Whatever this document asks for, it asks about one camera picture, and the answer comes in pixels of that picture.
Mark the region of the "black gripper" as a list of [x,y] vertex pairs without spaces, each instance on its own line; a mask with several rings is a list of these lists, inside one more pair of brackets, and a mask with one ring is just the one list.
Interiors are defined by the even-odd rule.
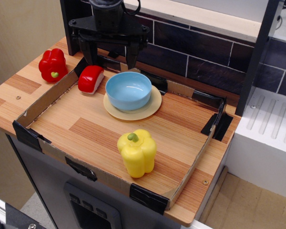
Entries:
[[141,2],[135,10],[127,10],[123,0],[90,0],[92,15],[71,19],[72,38],[79,44],[86,62],[97,63],[97,44],[109,43],[126,46],[128,69],[136,65],[139,50],[148,44],[149,27],[139,23],[136,14],[140,12]]

